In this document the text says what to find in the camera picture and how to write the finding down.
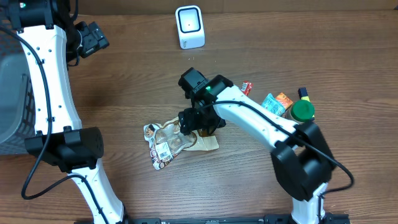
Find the beige dog treat bag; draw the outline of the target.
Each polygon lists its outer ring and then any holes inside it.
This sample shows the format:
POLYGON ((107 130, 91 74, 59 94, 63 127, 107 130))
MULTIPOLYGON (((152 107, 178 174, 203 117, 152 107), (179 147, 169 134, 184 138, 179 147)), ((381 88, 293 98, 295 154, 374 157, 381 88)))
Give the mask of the beige dog treat bag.
POLYGON ((203 131, 192 131, 184 135, 180 128, 178 118, 164 124, 151 123, 143 127, 144 139, 149 143, 155 170, 163 169, 182 151, 213 151, 219 148, 216 136, 203 131))

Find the red snack stick packet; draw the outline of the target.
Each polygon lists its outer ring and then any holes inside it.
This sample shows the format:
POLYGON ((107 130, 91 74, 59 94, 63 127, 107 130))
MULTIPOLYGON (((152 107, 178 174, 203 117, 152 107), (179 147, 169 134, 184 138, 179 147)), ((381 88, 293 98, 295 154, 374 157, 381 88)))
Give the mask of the red snack stick packet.
POLYGON ((241 91, 248 96, 249 93, 252 90, 252 83, 249 81, 243 81, 242 87, 241 87, 241 91))

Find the mint green tissue packet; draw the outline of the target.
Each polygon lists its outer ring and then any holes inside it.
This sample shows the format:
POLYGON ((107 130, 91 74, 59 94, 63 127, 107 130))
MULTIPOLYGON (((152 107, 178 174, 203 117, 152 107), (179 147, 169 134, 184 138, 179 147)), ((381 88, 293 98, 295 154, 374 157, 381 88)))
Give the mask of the mint green tissue packet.
POLYGON ((282 116, 285 113, 285 108, 282 103, 277 101, 271 93, 265 97, 261 106, 277 116, 282 116))

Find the orange snack packet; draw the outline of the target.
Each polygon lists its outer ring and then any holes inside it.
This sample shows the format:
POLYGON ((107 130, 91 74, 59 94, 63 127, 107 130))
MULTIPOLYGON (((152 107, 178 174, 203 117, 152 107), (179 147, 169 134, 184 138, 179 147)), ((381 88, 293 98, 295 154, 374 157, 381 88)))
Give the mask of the orange snack packet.
POLYGON ((279 93, 275 98, 285 110, 289 109, 293 105, 293 101, 285 95, 283 92, 279 93))

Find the green lid jar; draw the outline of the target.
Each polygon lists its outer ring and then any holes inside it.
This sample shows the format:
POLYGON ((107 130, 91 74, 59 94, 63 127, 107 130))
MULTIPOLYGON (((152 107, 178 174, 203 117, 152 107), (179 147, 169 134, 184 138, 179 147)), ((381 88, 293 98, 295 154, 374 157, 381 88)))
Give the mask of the green lid jar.
POLYGON ((286 112, 285 118, 297 123, 310 121, 315 115, 315 108, 307 100, 296 101, 286 112))

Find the yellow highlighter marker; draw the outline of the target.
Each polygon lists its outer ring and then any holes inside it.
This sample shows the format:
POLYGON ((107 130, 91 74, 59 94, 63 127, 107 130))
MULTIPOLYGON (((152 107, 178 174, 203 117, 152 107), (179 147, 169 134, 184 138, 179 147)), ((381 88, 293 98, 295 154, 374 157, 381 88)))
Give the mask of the yellow highlighter marker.
POLYGON ((300 97, 298 105, 297 117, 302 121, 314 120, 315 119, 315 108, 310 102, 310 98, 305 87, 298 89, 298 95, 300 97))

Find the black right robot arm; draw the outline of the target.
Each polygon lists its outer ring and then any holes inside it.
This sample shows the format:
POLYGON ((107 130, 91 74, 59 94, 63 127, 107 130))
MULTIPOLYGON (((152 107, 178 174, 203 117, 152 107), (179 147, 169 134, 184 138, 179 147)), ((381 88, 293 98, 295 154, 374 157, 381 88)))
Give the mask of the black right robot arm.
POLYGON ((323 195, 336 166, 315 123, 298 123, 271 113, 222 75, 209 80, 189 68, 178 85, 192 104, 178 114, 182 134, 200 130, 211 135, 227 121, 239 126, 270 152, 277 181, 293 200, 288 222, 331 221, 323 208, 323 195))

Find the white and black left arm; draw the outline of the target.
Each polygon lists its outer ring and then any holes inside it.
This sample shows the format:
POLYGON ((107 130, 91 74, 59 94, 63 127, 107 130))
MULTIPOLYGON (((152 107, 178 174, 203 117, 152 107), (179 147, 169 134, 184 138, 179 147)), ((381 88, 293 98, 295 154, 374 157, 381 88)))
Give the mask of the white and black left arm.
POLYGON ((8 1, 6 32, 18 40, 29 66, 35 103, 35 134, 26 151, 56 166, 74 181, 93 223, 129 223, 103 167, 104 142, 97 127, 84 128, 73 102, 68 70, 109 42, 95 22, 78 22, 78 6, 69 1, 8 1))

